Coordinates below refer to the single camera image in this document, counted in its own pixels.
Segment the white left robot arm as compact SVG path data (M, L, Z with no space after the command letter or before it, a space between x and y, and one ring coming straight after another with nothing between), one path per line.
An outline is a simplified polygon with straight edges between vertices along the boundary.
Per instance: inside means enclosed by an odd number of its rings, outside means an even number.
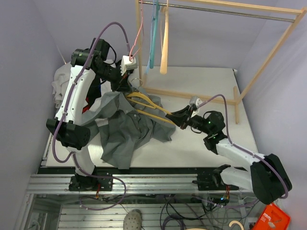
M72 158L75 172L82 176L81 185L86 190L93 190L98 184L98 178L93 175L95 165L88 150L91 130L82 122L88 92L99 86L101 81L108 81L113 91L127 92L130 89L128 76L138 67L132 54L123 56L116 67L107 64L105 61L110 47L105 40L96 38L90 48L73 52L64 99L55 117L46 122L53 135L54 159L65 163Z

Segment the yellow hanger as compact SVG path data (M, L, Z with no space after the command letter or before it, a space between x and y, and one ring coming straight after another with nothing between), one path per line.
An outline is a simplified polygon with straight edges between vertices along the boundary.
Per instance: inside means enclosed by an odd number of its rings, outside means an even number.
M147 108L150 108L150 109L153 109L153 110L160 110L160 111L164 112L165 115L171 114L169 111L167 111L166 109L164 109L164 108L160 107L159 105L155 104L148 96L144 95L143 93L141 93L139 91L133 91L133 92L127 94L125 97L128 101L133 102L135 104L139 104L139 105L142 105L144 107L147 107ZM151 114L149 112L146 112L146 111L140 110L140 109L136 109L136 111L143 114L143 115L149 116L151 118L154 118L154 119L175 125L174 122L170 121L169 119L166 119L166 117L163 118L163 117Z

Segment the grey shirt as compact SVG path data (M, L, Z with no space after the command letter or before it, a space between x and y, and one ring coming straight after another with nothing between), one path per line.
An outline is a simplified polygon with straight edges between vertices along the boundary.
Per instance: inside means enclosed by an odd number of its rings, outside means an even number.
M141 101L130 102L121 92L106 92L96 111L82 114L82 125L90 128L91 137L100 135L101 159L118 169L129 169L134 151L151 139L169 142L176 130L173 124L143 114L165 116L159 109L140 105Z

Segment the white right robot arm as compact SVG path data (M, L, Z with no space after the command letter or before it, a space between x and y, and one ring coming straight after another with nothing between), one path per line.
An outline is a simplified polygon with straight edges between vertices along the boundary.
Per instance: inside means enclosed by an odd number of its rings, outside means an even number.
M252 192L256 198L269 205L279 198L286 198L292 189L291 181L278 156L251 152L232 143L223 133L224 117L218 111L208 111L208 116L193 113L191 106L167 114L181 129L191 127L205 133L203 139L207 150L232 160L239 168L224 164L216 168L211 178L212 186L218 190L234 185Z

